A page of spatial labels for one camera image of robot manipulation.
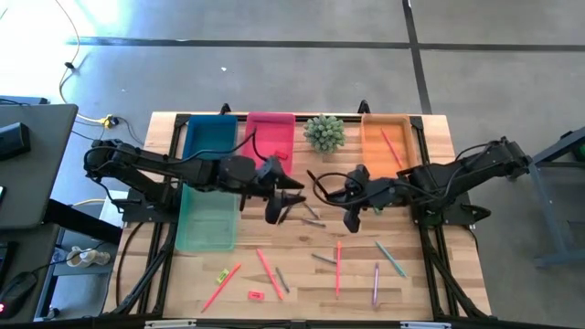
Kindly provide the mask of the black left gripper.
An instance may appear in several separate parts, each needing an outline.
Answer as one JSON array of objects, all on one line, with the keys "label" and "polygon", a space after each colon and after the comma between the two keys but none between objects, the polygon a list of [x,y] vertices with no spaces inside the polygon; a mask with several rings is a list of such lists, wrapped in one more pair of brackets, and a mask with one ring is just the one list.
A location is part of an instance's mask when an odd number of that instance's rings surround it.
[{"label": "black left gripper", "polygon": [[281,189],[304,189],[304,184],[285,175],[280,159],[270,156],[253,178],[253,195],[262,198],[279,197],[282,205],[296,205],[306,200],[300,194],[289,194]]}]

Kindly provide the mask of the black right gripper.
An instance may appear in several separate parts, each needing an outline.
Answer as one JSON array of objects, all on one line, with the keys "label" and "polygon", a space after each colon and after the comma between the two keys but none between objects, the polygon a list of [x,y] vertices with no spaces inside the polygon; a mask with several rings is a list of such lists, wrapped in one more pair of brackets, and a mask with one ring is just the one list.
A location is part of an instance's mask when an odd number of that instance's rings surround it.
[{"label": "black right gripper", "polygon": [[[341,189],[325,190],[327,195],[340,194]],[[357,166],[347,174],[345,193],[341,196],[328,196],[330,203],[342,203],[345,206],[389,207],[396,203],[397,180],[395,178],[381,177],[371,179],[365,166]]]}]

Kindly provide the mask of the teal pen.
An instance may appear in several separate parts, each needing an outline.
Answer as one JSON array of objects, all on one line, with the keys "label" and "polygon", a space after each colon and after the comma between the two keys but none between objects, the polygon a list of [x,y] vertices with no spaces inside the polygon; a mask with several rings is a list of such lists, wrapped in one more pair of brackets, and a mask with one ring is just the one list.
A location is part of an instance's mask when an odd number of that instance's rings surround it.
[{"label": "teal pen", "polygon": [[388,261],[392,264],[396,272],[399,274],[400,277],[406,278],[407,274],[399,265],[399,263],[395,260],[395,258],[390,254],[390,252],[378,241],[375,242],[378,249],[385,255]]}]

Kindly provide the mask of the long pink pencil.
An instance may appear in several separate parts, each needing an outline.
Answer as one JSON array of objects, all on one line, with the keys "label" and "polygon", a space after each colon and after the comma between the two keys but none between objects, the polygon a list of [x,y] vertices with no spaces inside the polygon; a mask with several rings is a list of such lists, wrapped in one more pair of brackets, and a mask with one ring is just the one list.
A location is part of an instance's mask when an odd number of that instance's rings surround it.
[{"label": "long pink pencil", "polygon": [[274,275],[273,275],[273,272],[272,272],[271,267],[269,265],[269,262],[266,260],[263,251],[261,249],[256,249],[256,253],[258,255],[258,258],[261,262],[263,269],[266,271],[266,274],[271,281],[271,285],[272,285],[273,289],[275,290],[275,293],[276,293],[278,299],[280,301],[283,301],[284,296],[283,296],[282,290],[281,290],[279,284],[277,283],[276,279],[274,278]]}]

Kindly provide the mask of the orange pencil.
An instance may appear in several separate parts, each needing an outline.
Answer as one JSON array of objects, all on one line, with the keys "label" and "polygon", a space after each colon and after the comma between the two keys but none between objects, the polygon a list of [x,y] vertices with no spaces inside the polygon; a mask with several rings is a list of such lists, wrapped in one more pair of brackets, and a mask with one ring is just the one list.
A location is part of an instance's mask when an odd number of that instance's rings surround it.
[{"label": "orange pencil", "polygon": [[209,306],[217,299],[217,297],[220,295],[220,293],[223,291],[223,289],[227,286],[227,284],[229,283],[229,281],[232,279],[232,277],[235,275],[235,273],[241,268],[241,263],[237,263],[232,270],[229,272],[228,276],[223,280],[223,282],[217,287],[217,289],[214,291],[214,293],[209,297],[209,299],[206,301],[206,303],[204,304],[201,312],[204,313]]}]

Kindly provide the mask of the orange plastic bin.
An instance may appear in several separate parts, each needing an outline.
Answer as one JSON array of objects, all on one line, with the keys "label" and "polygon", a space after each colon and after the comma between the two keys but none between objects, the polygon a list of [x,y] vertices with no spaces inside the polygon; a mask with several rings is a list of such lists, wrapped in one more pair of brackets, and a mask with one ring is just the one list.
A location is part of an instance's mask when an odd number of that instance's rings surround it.
[{"label": "orange plastic bin", "polygon": [[[402,169],[388,149],[380,128],[396,148]],[[419,163],[410,117],[406,114],[364,114],[360,134],[363,164],[372,178],[396,177],[397,172]]]}]

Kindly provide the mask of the pink plastic bin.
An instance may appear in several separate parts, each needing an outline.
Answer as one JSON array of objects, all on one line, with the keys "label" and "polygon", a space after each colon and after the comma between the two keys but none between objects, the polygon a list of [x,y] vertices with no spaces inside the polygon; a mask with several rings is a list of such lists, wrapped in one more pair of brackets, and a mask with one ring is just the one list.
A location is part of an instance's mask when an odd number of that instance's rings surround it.
[{"label": "pink plastic bin", "polygon": [[280,159],[280,162],[285,174],[290,175],[293,169],[295,116],[284,112],[250,112],[245,136],[253,132],[256,132],[256,150],[263,157],[268,158],[276,151],[289,155],[287,160]]}]

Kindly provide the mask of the potted green succulent plant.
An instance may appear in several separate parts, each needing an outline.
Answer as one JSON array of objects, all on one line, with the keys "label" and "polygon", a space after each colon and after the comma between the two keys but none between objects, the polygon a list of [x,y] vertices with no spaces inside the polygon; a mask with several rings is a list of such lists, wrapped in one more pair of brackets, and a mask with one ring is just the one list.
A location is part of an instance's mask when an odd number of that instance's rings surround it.
[{"label": "potted green succulent plant", "polygon": [[345,145],[344,122],[335,116],[321,114],[309,119],[303,128],[305,141],[317,153],[332,154]]}]

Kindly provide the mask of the teal plastic bin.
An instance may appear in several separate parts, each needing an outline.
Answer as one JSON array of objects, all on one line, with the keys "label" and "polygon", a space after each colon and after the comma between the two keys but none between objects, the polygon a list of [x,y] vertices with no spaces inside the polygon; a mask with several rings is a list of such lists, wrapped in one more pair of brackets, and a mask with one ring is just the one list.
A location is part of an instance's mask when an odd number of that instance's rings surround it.
[{"label": "teal plastic bin", "polygon": [[239,219],[238,196],[200,192],[184,184],[175,248],[183,252],[233,250]]}]

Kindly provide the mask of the blue plastic bin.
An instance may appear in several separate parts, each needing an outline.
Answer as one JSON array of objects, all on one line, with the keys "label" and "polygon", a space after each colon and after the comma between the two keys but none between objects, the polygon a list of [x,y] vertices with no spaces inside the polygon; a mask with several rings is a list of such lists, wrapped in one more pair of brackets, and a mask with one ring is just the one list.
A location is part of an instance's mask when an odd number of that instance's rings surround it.
[{"label": "blue plastic bin", "polygon": [[186,131],[182,157],[196,155],[205,160],[218,160],[236,145],[238,120],[229,115],[193,115]]}]

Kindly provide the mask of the black desk bar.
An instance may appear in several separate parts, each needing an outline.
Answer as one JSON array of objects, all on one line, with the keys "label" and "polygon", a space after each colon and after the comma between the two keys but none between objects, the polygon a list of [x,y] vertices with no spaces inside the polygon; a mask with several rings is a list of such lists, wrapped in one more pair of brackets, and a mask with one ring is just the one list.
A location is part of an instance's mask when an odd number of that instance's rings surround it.
[{"label": "black desk bar", "polygon": [[50,199],[44,221],[111,244],[121,240],[122,229],[78,209]]}]

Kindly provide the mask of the white rounded object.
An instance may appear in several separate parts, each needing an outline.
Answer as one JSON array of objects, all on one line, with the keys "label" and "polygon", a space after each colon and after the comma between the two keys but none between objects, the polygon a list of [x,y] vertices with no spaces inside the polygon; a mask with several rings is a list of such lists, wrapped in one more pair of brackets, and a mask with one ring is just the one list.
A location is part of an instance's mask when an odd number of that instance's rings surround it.
[{"label": "white rounded object", "polygon": [[88,268],[92,265],[105,266],[110,260],[111,254],[108,252],[73,246],[66,258],[66,264],[71,268]]}]

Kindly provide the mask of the grey desk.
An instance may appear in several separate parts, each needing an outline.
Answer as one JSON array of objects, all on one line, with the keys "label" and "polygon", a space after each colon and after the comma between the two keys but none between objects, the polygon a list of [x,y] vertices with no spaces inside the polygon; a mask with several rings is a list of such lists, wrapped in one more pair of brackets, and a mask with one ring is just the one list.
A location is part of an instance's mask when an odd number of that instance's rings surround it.
[{"label": "grey desk", "polygon": [[77,112],[75,104],[0,106],[0,127],[23,123],[31,145],[0,161],[0,229],[33,228],[43,220]]}]

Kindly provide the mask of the black box device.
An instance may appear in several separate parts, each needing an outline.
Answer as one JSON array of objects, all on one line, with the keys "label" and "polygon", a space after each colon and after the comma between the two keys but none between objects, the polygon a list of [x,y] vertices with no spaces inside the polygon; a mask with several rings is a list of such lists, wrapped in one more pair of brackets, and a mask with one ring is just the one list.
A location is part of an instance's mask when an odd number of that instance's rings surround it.
[{"label": "black box device", "polygon": [[0,161],[31,151],[29,128],[22,122],[0,127]]}]

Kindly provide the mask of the black computer mouse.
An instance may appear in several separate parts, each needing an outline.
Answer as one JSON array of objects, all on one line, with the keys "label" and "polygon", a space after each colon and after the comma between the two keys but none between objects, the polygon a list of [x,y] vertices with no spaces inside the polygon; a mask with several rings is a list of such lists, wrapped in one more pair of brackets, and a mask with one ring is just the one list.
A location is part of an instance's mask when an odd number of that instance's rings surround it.
[{"label": "black computer mouse", "polygon": [[36,285],[37,276],[32,271],[17,274],[0,292],[0,319],[16,315]]}]

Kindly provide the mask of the black aluminium rig frame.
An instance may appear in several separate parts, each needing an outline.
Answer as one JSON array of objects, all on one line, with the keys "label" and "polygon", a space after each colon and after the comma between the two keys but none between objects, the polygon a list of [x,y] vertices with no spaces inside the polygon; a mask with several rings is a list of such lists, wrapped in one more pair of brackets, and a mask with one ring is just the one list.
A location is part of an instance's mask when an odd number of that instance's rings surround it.
[{"label": "black aluminium rig frame", "polygon": [[[146,149],[167,153],[171,147],[175,123],[179,124],[177,155],[183,152],[186,123],[182,114],[191,112],[154,112],[146,135]],[[289,320],[300,325],[311,320],[345,321],[429,321],[432,320],[431,301],[427,287],[426,271],[422,258],[420,236],[410,219],[408,208],[386,208],[379,216],[371,210],[362,212],[361,230],[357,234],[347,232],[343,225],[343,210],[323,205],[310,191],[310,179],[306,169],[315,174],[330,171],[346,173],[362,160],[360,114],[333,114],[341,117],[346,126],[346,145],[338,153],[321,155],[313,152],[303,138],[304,122],[297,122],[292,176],[306,184],[303,194],[307,203],[320,216],[326,228],[307,225],[301,218],[310,213],[298,206],[292,209],[281,226],[265,223],[264,203],[254,198],[248,200],[238,222],[238,234],[234,250],[226,252],[175,251],[171,259],[164,318],[188,318],[197,320],[269,320],[271,325],[284,325]],[[119,276],[114,270],[103,311],[113,311],[116,306],[116,287],[119,299],[131,291],[142,276],[151,241],[160,236],[156,247],[164,243],[168,226],[144,223],[129,244],[128,237],[135,224],[123,230],[118,256],[123,245],[128,251]],[[453,276],[477,308],[491,314],[484,277],[472,234],[466,228],[444,229],[447,252]],[[341,290],[335,298],[335,266],[312,258],[319,254],[334,258],[336,242],[342,242]],[[380,242],[398,260],[407,273],[400,277],[384,254],[377,248]],[[256,249],[261,249],[274,271],[279,267],[290,287],[283,292],[280,301],[263,269]],[[374,265],[380,266],[378,305],[371,304],[374,283]],[[231,270],[237,263],[241,268],[229,281],[217,299],[202,313],[201,309],[218,287],[217,276],[224,269]],[[265,294],[263,301],[248,299],[249,291]]]}]

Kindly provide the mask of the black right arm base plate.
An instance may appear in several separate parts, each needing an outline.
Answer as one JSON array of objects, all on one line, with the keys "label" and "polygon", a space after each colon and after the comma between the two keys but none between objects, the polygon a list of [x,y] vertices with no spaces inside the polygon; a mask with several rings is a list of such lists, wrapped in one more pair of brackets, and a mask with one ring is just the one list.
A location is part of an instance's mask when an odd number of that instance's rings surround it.
[{"label": "black right arm base plate", "polygon": [[476,222],[491,216],[492,211],[472,205],[467,192],[457,196],[451,203],[439,210],[431,210],[424,205],[410,205],[413,221],[425,228],[442,225],[473,226]]}]

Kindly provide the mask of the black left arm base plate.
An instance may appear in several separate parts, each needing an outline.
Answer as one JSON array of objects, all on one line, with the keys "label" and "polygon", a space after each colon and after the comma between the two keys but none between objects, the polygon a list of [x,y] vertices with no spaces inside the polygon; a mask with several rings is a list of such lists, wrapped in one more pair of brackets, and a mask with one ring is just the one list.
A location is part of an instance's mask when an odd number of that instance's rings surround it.
[{"label": "black left arm base plate", "polygon": [[147,201],[145,196],[130,189],[126,199],[118,203],[123,212],[124,222],[135,223],[176,223],[179,216],[180,197],[175,194],[167,206],[158,206],[154,202]]}]

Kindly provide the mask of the white frame bracket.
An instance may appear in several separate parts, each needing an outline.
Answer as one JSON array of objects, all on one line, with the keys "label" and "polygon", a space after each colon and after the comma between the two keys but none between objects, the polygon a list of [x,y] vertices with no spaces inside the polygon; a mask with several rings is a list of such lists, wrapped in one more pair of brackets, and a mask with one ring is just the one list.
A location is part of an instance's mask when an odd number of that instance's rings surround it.
[{"label": "white frame bracket", "polygon": [[164,319],[147,321],[144,329],[194,329],[197,321],[193,319]]},{"label": "white frame bracket", "polygon": [[401,322],[400,329],[452,329],[452,325],[449,323],[440,322]]}]

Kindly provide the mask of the blue-grey metal cart frame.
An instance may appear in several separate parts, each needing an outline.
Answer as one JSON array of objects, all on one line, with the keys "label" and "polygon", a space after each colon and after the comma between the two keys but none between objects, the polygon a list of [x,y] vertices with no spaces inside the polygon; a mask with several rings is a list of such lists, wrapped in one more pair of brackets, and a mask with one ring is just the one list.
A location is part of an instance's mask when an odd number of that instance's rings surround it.
[{"label": "blue-grey metal cart frame", "polygon": [[528,169],[554,248],[536,265],[585,262],[585,244],[580,248],[571,231],[585,229],[585,126],[535,154]]}]

